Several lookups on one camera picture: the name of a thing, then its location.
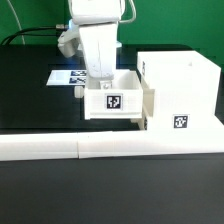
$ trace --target white box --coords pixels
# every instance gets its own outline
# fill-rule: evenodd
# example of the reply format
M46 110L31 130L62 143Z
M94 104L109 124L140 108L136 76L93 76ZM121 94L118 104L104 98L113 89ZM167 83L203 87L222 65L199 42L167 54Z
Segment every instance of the white box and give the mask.
M88 76L84 100L85 119L142 117L143 90L135 71L116 70L112 89L100 89Z
M140 129L200 128L214 116L221 68L196 51L138 52Z

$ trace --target printed image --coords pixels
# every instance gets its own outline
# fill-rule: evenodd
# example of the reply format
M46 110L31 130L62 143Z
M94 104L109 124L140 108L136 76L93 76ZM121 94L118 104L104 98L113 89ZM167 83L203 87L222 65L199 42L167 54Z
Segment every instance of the printed image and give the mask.
M123 98L122 94L110 95L106 94L106 109L107 110L122 110Z
M71 76L86 76L86 70L71 71Z
M86 83L86 77L71 77L69 80L70 84L84 86Z
M187 125L188 125L187 115L174 116L174 128L187 128Z

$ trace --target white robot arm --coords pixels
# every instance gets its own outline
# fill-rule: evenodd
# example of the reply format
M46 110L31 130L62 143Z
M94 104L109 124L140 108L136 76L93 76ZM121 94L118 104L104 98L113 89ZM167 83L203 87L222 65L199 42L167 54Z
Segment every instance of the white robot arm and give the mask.
M99 80L112 80L116 69L117 26L125 10L124 0L68 0L71 28L59 38L58 46L66 57L75 54L80 42L88 75ZM135 17L123 22L132 22Z

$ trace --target wall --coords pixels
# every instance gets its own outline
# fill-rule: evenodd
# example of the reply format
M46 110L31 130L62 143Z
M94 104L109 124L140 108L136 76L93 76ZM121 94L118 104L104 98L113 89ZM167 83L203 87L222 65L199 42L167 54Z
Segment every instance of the wall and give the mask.
M67 0L11 0L23 28L67 23ZM184 44L224 68L223 0L134 0L137 20L121 25L123 43ZM7 1L0 2L0 39L18 30ZM125 17L131 16L128 11ZM28 44L56 44L55 37L27 37Z

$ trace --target black table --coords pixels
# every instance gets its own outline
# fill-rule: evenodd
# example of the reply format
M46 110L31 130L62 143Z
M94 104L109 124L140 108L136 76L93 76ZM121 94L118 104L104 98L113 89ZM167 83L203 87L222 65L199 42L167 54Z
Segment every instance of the black table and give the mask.
M118 67L135 68L136 49L149 48L158 50L126 46ZM137 129L84 121L72 87L46 87L52 68L83 68L82 59L52 46L2 47L0 56L1 134ZM223 154L0 162L0 223L223 224L223 189Z

